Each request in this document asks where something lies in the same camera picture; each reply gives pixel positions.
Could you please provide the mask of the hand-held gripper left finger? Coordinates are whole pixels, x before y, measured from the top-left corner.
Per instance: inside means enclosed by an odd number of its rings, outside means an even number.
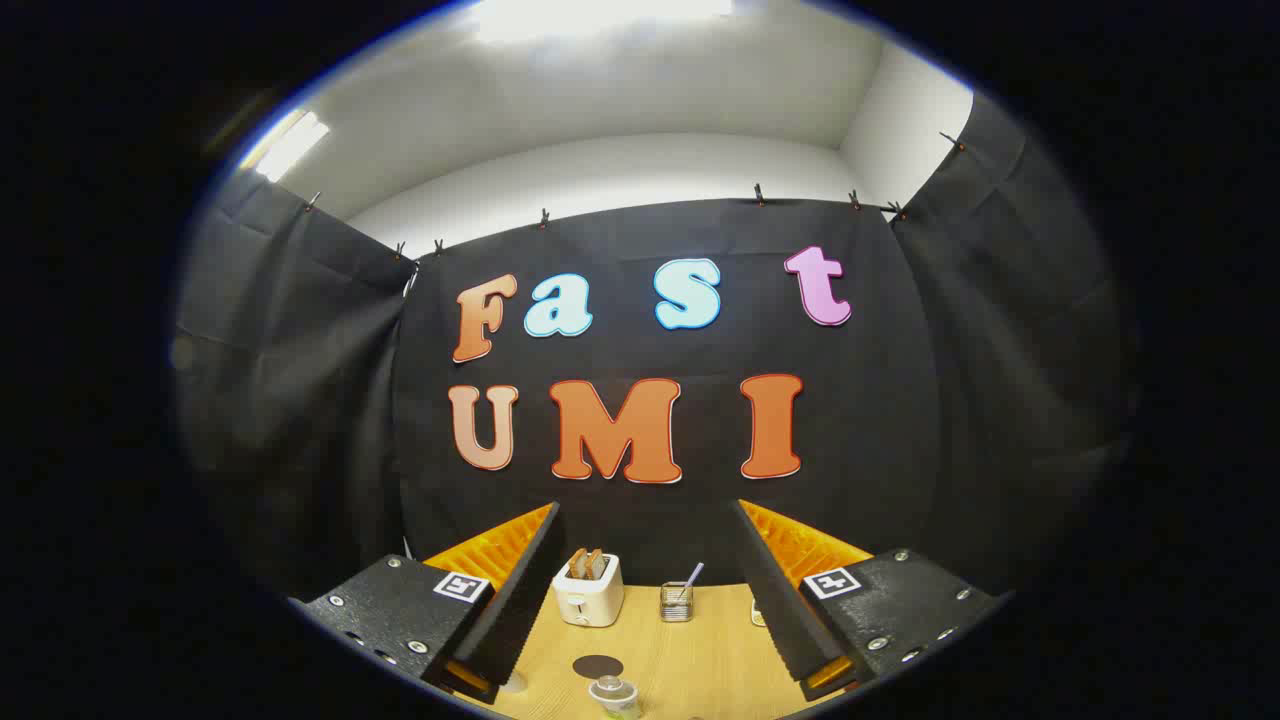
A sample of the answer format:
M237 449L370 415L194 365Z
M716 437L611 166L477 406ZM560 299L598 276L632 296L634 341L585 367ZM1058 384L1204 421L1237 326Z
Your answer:
M387 555L291 605L383 666L492 705L524 652L562 550L561 506L550 502L425 561Z

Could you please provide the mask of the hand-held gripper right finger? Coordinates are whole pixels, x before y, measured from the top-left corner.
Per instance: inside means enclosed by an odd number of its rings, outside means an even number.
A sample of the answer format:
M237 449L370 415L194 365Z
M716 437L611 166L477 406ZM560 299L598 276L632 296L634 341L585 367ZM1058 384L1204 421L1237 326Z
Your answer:
M739 565L805 700L887 682L956 644L1011 598L922 552L869 553L746 500Z

